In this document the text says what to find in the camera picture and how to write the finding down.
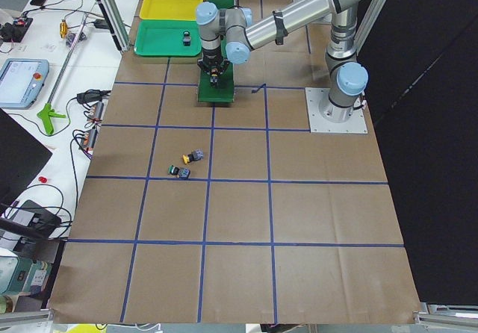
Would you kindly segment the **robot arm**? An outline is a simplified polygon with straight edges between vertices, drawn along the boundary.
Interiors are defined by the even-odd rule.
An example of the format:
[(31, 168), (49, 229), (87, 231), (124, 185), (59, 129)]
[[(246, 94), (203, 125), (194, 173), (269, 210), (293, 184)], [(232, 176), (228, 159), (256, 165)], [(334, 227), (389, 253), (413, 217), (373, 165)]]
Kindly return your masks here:
[(298, 0), (257, 23), (250, 9), (219, 8), (204, 1), (196, 7), (202, 46), (198, 100), (229, 103), (234, 97), (232, 67), (246, 63), (252, 51), (274, 42), (281, 46), (293, 31), (325, 16), (331, 17), (326, 65), (331, 87), (318, 110), (330, 122), (346, 122), (358, 110), (356, 100), (368, 83), (367, 70), (357, 62), (355, 42), (360, 0)]

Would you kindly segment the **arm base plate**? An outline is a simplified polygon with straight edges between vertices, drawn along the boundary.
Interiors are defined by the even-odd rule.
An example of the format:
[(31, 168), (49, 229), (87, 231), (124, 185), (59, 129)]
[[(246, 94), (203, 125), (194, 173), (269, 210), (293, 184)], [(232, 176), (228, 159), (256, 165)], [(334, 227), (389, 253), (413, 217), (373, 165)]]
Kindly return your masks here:
[(329, 101), (329, 88), (306, 87), (305, 97), (312, 134), (368, 133), (360, 98), (350, 108), (339, 108)]

